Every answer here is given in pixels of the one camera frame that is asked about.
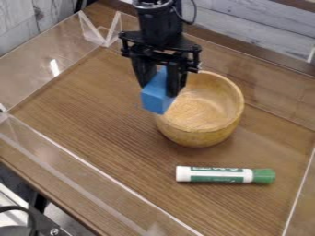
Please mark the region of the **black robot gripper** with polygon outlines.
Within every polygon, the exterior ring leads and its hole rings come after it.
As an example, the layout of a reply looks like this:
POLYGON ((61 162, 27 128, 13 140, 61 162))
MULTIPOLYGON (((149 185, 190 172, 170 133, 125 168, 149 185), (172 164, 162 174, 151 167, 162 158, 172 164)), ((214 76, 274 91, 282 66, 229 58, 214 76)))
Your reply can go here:
POLYGON ((166 95, 176 98, 186 86, 188 71, 200 70, 201 46, 184 36, 184 25, 193 25, 198 17, 194 3, 192 20, 182 15, 182 0, 133 0, 139 30, 122 31, 122 55, 133 58, 141 87, 146 87, 158 73, 157 65, 166 65, 166 95))

